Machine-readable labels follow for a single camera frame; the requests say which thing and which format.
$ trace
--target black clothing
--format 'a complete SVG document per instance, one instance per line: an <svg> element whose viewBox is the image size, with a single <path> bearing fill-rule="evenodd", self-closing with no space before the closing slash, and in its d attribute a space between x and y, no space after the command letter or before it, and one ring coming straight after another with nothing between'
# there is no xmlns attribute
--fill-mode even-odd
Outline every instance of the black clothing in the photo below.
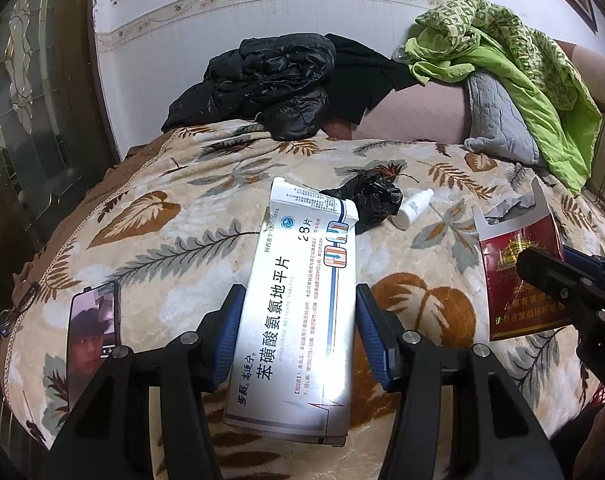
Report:
<svg viewBox="0 0 605 480"><path fill-rule="evenodd" d="M244 40L210 60L203 82L171 104L161 129L258 116L273 139L313 137L329 108L321 83L335 57L319 34Z"/></svg>
<svg viewBox="0 0 605 480"><path fill-rule="evenodd" d="M324 87L329 94L329 116L360 124L365 109L374 107L392 90L418 81L409 68L358 41L335 34L325 36L336 47L336 62Z"/></svg>

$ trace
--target blue gripper pad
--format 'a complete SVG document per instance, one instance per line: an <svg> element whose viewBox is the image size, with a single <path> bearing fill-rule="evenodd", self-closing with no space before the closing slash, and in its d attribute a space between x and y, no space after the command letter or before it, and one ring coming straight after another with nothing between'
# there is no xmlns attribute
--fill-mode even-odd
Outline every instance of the blue gripper pad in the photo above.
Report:
<svg viewBox="0 0 605 480"><path fill-rule="evenodd" d="M356 326L374 379L386 392L399 387L403 363L398 337L403 326L393 312L378 307L369 287L356 285Z"/></svg>
<svg viewBox="0 0 605 480"><path fill-rule="evenodd" d="M576 249L567 247L567 245L563 246L563 260L566 264L570 264L572 267L588 274L598 288L605 288L605 272L598 260Z"/></svg>
<svg viewBox="0 0 605 480"><path fill-rule="evenodd" d="M220 310L206 314L196 330L202 339L198 376L204 391L215 392L229 375L246 292L232 285Z"/></svg>
<svg viewBox="0 0 605 480"><path fill-rule="evenodd" d="M233 362L233 351L236 348L236 336L240 324L240 314L245 302L246 289L242 285L233 285L220 310L223 312L229 308L218 341L214 349L214 383L220 384L229 375L231 363Z"/></svg>

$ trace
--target smartphone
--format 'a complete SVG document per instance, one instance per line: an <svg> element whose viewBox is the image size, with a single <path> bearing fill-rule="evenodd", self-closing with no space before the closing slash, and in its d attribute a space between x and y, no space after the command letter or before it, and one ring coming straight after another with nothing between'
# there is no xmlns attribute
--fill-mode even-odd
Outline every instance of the smartphone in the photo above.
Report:
<svg viewBox="0 0 605 480"><path fill-rule="evenodd" d="M120 344L118 282L87 287L71 300L67 330L67 387L73 409L95 373Z"/></svg>

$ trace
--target green patterned cloth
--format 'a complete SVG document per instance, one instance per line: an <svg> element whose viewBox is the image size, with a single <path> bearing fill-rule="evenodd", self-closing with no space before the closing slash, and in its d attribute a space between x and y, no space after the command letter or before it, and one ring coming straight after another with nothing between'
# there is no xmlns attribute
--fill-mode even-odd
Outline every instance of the green patterned cloth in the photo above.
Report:
<svg viewBox="0 0 605 480"><path fill-rule="evenodd" d="M578 194L591 174L602 115L558 44L506 7L450 0L416 18L425 29L405 45L425 83L457 82L482 66L499 76L550 169Z"/></svg>

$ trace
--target brown leaf print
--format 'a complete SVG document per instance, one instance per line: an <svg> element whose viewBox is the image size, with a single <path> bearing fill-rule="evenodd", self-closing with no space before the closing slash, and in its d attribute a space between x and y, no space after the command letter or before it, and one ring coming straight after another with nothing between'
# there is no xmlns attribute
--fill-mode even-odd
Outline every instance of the brown leaf print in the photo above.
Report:
<svg viewBox="0 0 605 480"><path fill-rule="evenodd" d="M49 387L54 390L54 395L63 402L69 402L67 377L61 377L58 370L53 370L51 375L47 375L45 378L50 382Z"/></svg>
<svg viewBox="0 0 605 480"><path fill-rule="evenodd" d="M558 215L556 210L553 207L550 207L551 217L553 218L553 222L556 224L556 228L558 232L561 234L561 240L564 244L571 244L571 239L569 238L569 232L567 232L567 226L561 220L561 217Z"/></svg>
<svg viewBox="0 0 605 480"><path fill-rule="evenodd" d="M580 362L580 405L581 407L585 406L585 402L587 402L587 389L589 388L589 370L587 370L587 365L581 361Z"/></svg>
<svg viewBox="0 0 605 480"><path fill-rule="evenodd" d="M194 137L205 132L213 132L213 130L209 126L184 126L180 128L178 136L185 139L186 137Z"/></svg>
<svg viewBox="0 0 605 480"><path fill-rule="evenodd" d="M467 153L465 162L474 173L493 170L498 165L493 158L484 153Z"/></svg>
<svg viewBox="0 0 605 480"><path fill-rule="evenodd" d="M433 229L427 233L425 241L428 242L434 238L437 238L438 235L441 234L446 228L447 225L445 222L438 222L437 224L434 224Z"/></svg>
<svg viewBox="0 0 605 480"><path fill-rule="evenodd" d="M291 142L279 142L279 153L293 153L296 155L300 152L301 155L311 156L320 152L329 152L335 148L319 148L318 143L313 139L292 140Z"/></svg>
<svg viewBox="0 0 605 480"><path fill-rule="evenodd" d="M466 187L481 200L489 200L491 194L496 191L497 186L483 187L476 183L476 181L465 172L458 170L445 162L438 162L437 164L422 162L422 164L431 167L429 175L433 178L434 182L438 182L438 186L442 187L447 184L449 189L454 189L454 186L456 186L461 191Z"/></svg>
<svg viewBox="0 0 605 480"><path fill-rule="evenodd" d="M372 160L367 165L358 166L346 166L343 168L334 168L334 171L338 176L346 176L343 184L352 179L355 175L365 174L369 171L381 174L389 182L394 183L399 176L407 176L416 183L418 182L413 176L408 173L404 173L403 170L407 168L407 162L405 160Z"/></svg>
<svg viewBox="0 0 605 480"><path fill-rule="evenodd" d="M103 208L100 210L100 213L98 215L98 223L100 224L100 222L102 222L102 219L105 218L105 215L109 212L111 212L111 210L114 208L114 206L120 202L122 200L122 197L125 196L127 193L129 193L129 191L125 191L122 192L118 195L116 195L115 197L113 197L109 202L107 202Z"/></svg>
<svg viewBox="0 0 605 480"><path fill-rule="evenodd" d="M165 457L162 457L162 462L160 462L160 465L156 469L156 476L164 473L166 470L167 470L167 459Z"/></svg>
<svg viewBox="0 0 605 480"><path fill-rule="evenodd" d="M207 414L207 422L209 424L218 424L224 419L224 408L219 408Z"/></svg>
<svg viewBox="0 0 605 480"><path fill-rule="evenodd" d="M449 153L447 153L446 144L443 144L442 142L436 142L434 147L436 149L436 152L440 153L441 155L448 156L449 158L452 157L451 155L449 155Z"/></svg>
<svg viewBox="0 0 605 480"><path fill-rule="evenodd" d="M249 473L241 476L228 476L226 480L286 480L290 476L283 473Z"/></svg>
<svg viewBox="0 0 605 480"><path fill-rule="evenodd" d="M180 204L165 202L166 199L164 191L152 191L137 198L100 230L87 249L160 231L180 212Z"/></svg>
<svg viewBox="0 0 605 480"><path fill-rule="evenodd" d="M234 431L225 431L224 433L212 434L212 444L215 447L233 447L249 444L254 440L260 440L260 435L250 433L236 433Z"/></svg>
<svg viewBox="0 0 605 480"><path fill-rule="evenodd" d="M51 271L44 279L44 284L38 290L34 301L42 300L44 303L47 303L50 298L56 299L58 290L64 290L65 288L82 283L81 280L74 280L69 276L67 270L69 258L71 257L70 251L73 249L74 243L76 243L76 238L70 238L60 256L54 259Z"/></svg>
<svg viewBox="0 0 605 480"><path fill-rule="evenodd" d="M202 396L202 402L204 404L211 404L213 402L223 402L227 398L227 388L221 388L213 394L204 394Z"/></svg>
<svg viewBox="0 0 605 480"><path fill-rule="evenodd" d="M468 349L473 344L476 315L471 301L457 288L429 289L415 274L396 272L372 287L380 308L395 310L408 330L416 330L434 343Z"/></svg>
<svg viewBox="0 0 605 480"><path fill-rule="evenodd" d="M597 225L592 212L589 211L587 214L583 213L578 201L574 200L574 197L570 195L563 195L561 198L561 210L569 221L576 227L581 227L592 232L596 232Z"/></svg>
<svg viewBox="0 0 605 480"><path fill-rule="evenodd" d="M25 406L27 408L27 411L29 412L29 417L31 418L31 420L28 420L26 422L26 428L29 430L29 433L31 434L31 436L34 439L36 439L42 447L44 447L46 449L47 446L44 443L44 435L42 434L42 431L40 431L40 428L38 428L38 425L34 422L34 416L31 413L31 408L29 407L29 403L26 401L26 395L25 395L24 390L23 390L23 399L25 399Z"/></svg>
<svg viewBox="0 0 605 480"><path fill-rule="evenodd" d="M228 455L218 455L220 467L240 468L268 464L280 458L278 453L269 451L237 451Z"/></svg>

